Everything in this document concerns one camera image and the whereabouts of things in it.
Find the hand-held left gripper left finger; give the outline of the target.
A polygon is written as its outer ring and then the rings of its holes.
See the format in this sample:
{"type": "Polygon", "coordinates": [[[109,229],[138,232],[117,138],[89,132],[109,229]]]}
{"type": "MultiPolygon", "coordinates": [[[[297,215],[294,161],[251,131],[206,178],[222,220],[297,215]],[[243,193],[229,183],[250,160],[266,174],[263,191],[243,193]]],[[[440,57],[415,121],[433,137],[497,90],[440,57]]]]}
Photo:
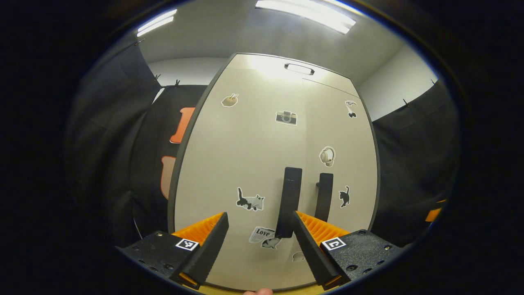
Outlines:
{"type": "Polygon", "coordinates": [[[207,280],[229,229],[221,212],[174,233],[156,231],[117,251],[153,277],[200,289],[207,280]]]}

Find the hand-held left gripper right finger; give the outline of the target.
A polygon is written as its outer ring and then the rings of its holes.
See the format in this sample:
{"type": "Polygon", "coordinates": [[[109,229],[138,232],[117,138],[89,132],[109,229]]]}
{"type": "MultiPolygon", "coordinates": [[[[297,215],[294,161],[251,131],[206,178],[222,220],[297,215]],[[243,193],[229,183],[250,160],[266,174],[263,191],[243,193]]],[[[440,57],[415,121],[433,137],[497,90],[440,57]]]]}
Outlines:
{"type": "Polygon", "coordinates": [[[294,235],[316,283],[324,290],[360,282],[404,252],[370,231],[350,233],[299,211],[294,212],[294,235]]]}

